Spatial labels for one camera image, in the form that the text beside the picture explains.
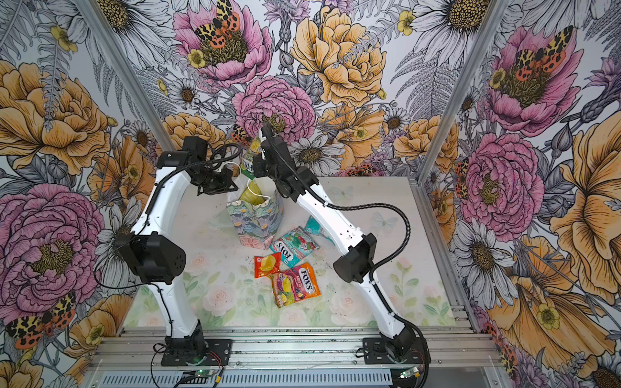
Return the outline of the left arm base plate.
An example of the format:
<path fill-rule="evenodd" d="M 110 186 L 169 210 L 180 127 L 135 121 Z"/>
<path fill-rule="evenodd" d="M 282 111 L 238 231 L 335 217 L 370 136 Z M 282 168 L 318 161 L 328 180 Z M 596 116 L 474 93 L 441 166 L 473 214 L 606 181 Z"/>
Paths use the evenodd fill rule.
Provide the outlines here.
<path fill-rule="evenodd" d="M 164 351 L 161 366 L 227 366 L 232 344 L 231 339 L 205 339 L 201 344 L 173 347 Z"/>

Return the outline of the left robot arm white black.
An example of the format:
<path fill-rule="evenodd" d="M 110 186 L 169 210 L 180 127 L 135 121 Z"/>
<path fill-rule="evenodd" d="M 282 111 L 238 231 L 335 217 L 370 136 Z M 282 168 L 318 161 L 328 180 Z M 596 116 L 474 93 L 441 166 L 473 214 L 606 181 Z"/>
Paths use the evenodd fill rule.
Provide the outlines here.
<path fill-rule="evenodd" d="M 214 147 L 203 138 L 186 137 L 180 150 L 162 152 L 141 216 L 129 234 L 115 243 L 116 254 L 158 301 L 166 320 L 166 353 L 174 359 L 195 359 L 207 353 L 202 326 L 184 288 L 186 254 L 171 239 L 177 210 L 190 186 L 205 195 L 236 191 L 233 173 L 225 166 L 242 151 L 237 143 Z"/>

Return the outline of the orange fruit Fox's packet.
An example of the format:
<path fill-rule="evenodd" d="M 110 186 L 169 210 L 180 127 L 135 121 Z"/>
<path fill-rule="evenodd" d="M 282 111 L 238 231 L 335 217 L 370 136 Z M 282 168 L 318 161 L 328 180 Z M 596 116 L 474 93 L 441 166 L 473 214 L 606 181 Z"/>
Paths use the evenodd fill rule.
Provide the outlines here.
<path fill-rule="evenodd" d="M 269 277 L 278 308 L 321 295 L 315 271 L 309 263 L 274 273 Z"/>

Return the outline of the teal Fox's candy packet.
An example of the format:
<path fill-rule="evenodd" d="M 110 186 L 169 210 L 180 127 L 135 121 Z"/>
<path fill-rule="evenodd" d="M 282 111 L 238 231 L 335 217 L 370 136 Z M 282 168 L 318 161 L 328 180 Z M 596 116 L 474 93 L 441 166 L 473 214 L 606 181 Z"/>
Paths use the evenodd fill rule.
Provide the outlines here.
<path fill-rule="evenodd" d="M 325 229 L 323 229 L 323 227 L 320 225 L 320 223 L 317 220 L 315 220 L 315 218 L 313 218 L 312 216 L 310 216 L 307 219 L 307 222 L 304 225 L 304 227 L 302 228 L 302 230 L 304 231 L 304 233 L 306 235 L 308 235 L 312 239 L 316 239 L 317 237 L 321 237 L 323 239 L 326 239 L 332 245 L 334 245 L 334 242 L 333 242 L 333 240 L 331 238 L 331 235 L 328 234 L 328 232 L 325 231 Z"/>

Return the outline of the yellow corn chips packet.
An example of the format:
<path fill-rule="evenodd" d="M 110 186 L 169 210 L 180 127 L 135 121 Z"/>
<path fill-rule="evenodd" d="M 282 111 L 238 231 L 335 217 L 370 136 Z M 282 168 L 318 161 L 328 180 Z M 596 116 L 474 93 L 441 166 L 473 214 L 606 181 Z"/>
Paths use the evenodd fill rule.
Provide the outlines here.
<path fill-rule="evenodd" d="M 265 196 L 260 190 L 259 186 L 254 180 L 249 180 L 247 186 L 239 197 L 239 200 L 244 201 L 250 205 L 257 206 L 263 204 L 268 197 Z"/>

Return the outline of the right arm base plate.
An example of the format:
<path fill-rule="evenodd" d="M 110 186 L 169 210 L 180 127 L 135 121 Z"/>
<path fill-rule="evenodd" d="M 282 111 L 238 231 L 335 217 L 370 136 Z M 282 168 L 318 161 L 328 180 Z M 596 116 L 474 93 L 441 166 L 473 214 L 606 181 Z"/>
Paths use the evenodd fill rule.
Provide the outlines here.
<path fill-rule="evenodd" d="M 367 365 L 407 364 L 423 365 L 428 358 L 420 339 L 404 345 L 384 337 L 362 340 L 362 358 Z"/>

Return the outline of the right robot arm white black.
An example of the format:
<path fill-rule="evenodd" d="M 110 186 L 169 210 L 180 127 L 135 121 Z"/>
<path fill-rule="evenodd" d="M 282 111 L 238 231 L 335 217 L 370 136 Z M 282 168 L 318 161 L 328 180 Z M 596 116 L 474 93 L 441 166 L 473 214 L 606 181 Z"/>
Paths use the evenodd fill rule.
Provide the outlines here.
<path fill-rule="evenodd" d="M 378 325 L 386 341 L 387 354 L 397 362 L 405 361 L 420 346 L 423 364 L 430 361 L 429 348 L 421 329 L 399 315 L 375 273 L 394 260 L 407 247 L 412 235 L 411 224 L 401 209 L 386 203 L 365 205 L 335 205 L 320 184 L 318 177 L 307 167 L 298 167 L 289 153 L 288 145 L 273 132 L 271 124 L 264 124 L 260 132 L 261 152 L 253 157 L 257 177 L 268 177 L 278 192 L 306 210 L 328 232 L 341 256 L 333 268 L 342 281 L 354 285 Z M 345 211 L 385 209 L 401 217 L 405 226 L 403 242 L 388 257 L 375 262 L 377 239 L 354 226 Z"/>

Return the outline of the floral paper gift bag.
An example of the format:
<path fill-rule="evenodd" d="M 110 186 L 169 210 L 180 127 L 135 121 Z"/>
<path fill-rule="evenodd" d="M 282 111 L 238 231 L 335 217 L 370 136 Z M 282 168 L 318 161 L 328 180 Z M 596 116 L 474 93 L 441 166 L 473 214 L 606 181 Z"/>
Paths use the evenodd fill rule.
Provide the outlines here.
<path fill-rule="evenodd" d="M 253 206 L 239 200 L 249 180 L 254 180 L 262 193 L 268 197 L 263 204 Z M 283 219 L 282 197 L 270 178 L 249 179 L 240 174 L 234 178 L 234 182 L 239 190 L 227 194 L 226 211 L 231 217 L 239 241 L 245 247 L 268 250 Z"/>

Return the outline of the green yellow Fox's packet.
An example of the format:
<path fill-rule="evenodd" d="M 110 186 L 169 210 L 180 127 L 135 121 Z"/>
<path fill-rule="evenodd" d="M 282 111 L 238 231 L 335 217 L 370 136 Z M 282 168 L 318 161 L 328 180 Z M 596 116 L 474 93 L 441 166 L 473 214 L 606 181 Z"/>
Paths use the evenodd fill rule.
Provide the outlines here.
<path fill-rule="evenodd" d="M 261 137 L 256 137 L 250 146 L 248 147 L 246 153 L 241 158 L 241 172 L 247 176 L 249 179 L 255 179 L 254 172 L 254 157 L 257 155 L 261 155 Z"/>

